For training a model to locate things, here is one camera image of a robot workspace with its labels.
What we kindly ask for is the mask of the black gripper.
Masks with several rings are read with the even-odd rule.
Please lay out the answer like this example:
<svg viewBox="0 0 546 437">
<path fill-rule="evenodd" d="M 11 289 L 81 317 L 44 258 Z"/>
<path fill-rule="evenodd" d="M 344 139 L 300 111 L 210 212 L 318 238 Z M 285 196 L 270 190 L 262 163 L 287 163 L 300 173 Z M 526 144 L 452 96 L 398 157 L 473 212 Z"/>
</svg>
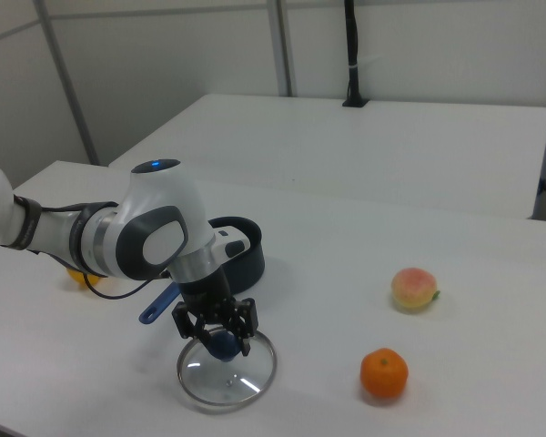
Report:
<svg viewBox="0 0 546 437">
<path fill-rule="evenodd" d="M 179 283 L 178 289 L 183 301 L 172 310 L 172 317 L 179 335 L 183 339 L 200 341 L 207 352 L 215 356 L 212 336 L 206 329 L 206 325 L 224 324 L 220 305 L 232 297 L 224 269 L 219 267 L 207 277 L 197 281 Z M 236 338 L 243 356 L 249 355 L 250 341 L 257 329 L 256 302 L 251 298 L 235 300 L 229 332 Z"/>
</svg>

